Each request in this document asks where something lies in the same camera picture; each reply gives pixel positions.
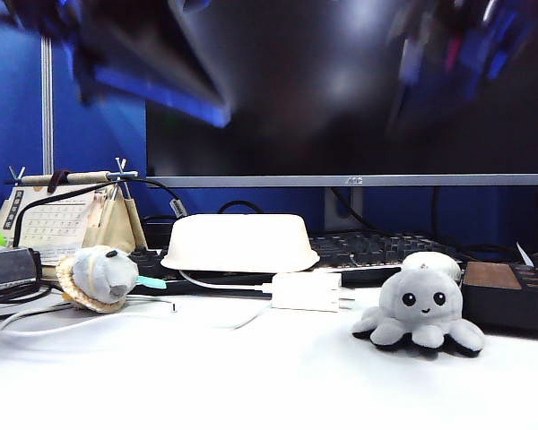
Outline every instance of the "blue tag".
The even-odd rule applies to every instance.
[[[165,280],[148,278],[147,276],[138,276],[137,283],[145,285],[147,288],[166,289],[168,287]]]

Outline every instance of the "black device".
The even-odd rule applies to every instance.
[[[463,317],[476,324],[538,331],[538,271],[523,264],[468,262]]]
[[[169,186],[538,185],[538,0],[4,0]]]
[[[28,285],[42,276],[39,253],[31,248],[0,251],[0,290]]]

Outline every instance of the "calendar page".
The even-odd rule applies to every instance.
[[[18,213],[29,203],[68,193],[91,185],[65,185],[54,193],[45,186],[15,186],[0,210],[0,230],[8,245],[12,244]],[[40,252],[42,265],[55,266],[64,256],[82,247],[88,227],[100,224],[105,201],[114,186],[101,188],[77,197],[52,202],[24,213],[20,246]]]

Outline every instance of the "plug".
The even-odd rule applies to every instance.
[[[272,307],[280,309],[338,312],[342,307],[341,273],[277,273],[263,291],[272,294]]]

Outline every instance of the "metal pole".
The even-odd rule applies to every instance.
[[[52,96],[52,41],[41,41],[42,173],[54,173],[54,102]]]

